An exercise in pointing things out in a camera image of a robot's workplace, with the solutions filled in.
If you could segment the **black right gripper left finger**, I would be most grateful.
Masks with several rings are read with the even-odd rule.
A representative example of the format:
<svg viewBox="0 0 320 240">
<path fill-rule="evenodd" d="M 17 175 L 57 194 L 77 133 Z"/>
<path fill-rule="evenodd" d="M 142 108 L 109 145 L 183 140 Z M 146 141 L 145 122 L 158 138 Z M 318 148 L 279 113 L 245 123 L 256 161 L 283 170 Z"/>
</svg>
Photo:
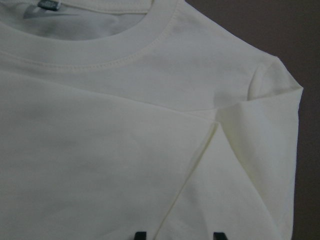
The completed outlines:
<svg viewBox="0 0 320 240">
<path fill-rule="evenodd" d="M 140 225 L 134 232 L 134 240 L 146 240 L 147 239 L 147 228 L 144 225 Z"/>
</svg>

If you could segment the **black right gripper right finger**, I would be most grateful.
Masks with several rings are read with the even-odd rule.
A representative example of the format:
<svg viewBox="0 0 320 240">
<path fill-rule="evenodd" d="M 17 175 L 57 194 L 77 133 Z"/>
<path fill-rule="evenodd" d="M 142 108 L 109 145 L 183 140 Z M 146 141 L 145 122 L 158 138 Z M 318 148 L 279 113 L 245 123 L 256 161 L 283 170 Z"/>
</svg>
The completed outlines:
<svg viewBox="0 0 320 240">
<path fill-rule="evenodd" d="M 213 230 L 213 239 L 214 240 L 226 240 L 226 228 L 223 225 L 218 225 L 214 227 Z"/>
</svg>

